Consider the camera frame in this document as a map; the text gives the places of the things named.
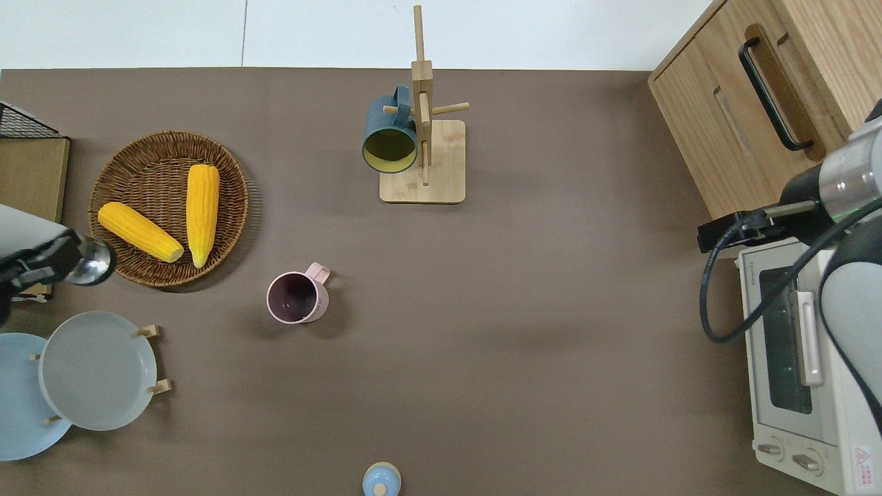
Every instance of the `corn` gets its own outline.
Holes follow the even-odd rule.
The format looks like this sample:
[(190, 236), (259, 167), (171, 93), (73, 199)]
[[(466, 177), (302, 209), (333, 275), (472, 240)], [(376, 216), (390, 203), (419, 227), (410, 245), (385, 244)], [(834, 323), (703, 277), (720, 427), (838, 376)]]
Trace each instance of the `corn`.
[(174, 262), (183, 255), (183, 246), (169, 233), (118, 201), (106, 203), (98, 210), (98, 222), (126, 243), (164, 262)]
[(213, 165), (198, 163), (187, 176), (187, 244), (193, 265), (202, 268), (214, 245), (221, 176)]

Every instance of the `mug handle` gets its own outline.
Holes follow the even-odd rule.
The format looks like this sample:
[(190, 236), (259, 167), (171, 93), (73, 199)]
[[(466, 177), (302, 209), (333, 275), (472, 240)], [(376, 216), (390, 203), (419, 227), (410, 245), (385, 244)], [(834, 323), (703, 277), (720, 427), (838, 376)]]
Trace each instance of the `mug handle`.
[(324, 284), (325, 281), (328, 280), (328, 277), (331, 275), (331, 269), (323, 266), (322, 264), (320, 264), (318, 262), (312, 262), (312, 265), (310, 265), (310, 268), (306, 269), (305, 274), (310, 279), (315, 279), (316, 281)]
[(395, 93), (392, 94), (392, 100), (398, 110), (395, 112), (395, 126), (404, 127), (407, 119), (410, 117), (410, 88), (404, 85), (398, 85)]

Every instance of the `oven window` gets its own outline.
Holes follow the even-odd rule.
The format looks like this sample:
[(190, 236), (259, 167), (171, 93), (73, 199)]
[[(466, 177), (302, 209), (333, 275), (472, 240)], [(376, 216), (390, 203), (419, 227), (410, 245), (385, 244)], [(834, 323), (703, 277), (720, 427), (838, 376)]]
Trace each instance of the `oven window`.
[[(762, 294), (765, 295), (768, 288), (779, 281), (788, 269), (789, 267), (781, 267), (760, 272), (759, 289)], [(796, 358), (797, 315), (789, 297), (794, 290), (796, 282), (791, 282), (763, 314), (769, 394), (772, 405), (809, 414), (811, 390), (799, 380), (799, 363)]]

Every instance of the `wire rack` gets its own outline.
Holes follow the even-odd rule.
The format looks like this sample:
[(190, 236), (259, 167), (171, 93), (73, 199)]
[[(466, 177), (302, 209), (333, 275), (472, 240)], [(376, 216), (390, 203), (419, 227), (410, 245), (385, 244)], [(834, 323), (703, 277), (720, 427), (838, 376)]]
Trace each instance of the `wire rack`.
[(64, 138), (22, 109), (0, 101), (0, 138)]

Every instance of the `plate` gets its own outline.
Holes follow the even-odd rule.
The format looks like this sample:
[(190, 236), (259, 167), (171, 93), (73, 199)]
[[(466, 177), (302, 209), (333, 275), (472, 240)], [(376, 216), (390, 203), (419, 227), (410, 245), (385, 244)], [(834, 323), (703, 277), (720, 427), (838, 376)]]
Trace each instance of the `plate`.
[[(211, 164), (220, 175), (214, 246), (202, 268), (193, 266), (187, 246), (187, 175), (190, 166)], [(213, 271), (238, 243), (249, 208), (248, 181), (233, 154), (213, 139), (187, 131), (164, 131), (137, 139), (117, 152), (95, 181), (89, 199), (92, 235), (116, 252), (116, 272), (152, 288), (181, 286)], [(126, 243), (98, 223), (98, 211), (121, 201), (168, 232), (184, 247), (168, 263)]]
[(40, 364), (31, 355), (42, 353), (45, 345), (32, 334), (0, 334), (0, 462), (45, 451), (71, 428), (64, 419), (43, 423), (56, 413), (43, 399)]
[(138, 328), (109, 312), (80, 313), (49, 337), (40, 388), (49, 406), (77, 427), (119, 429), (138, 418), (156, 385), (156, 357)]

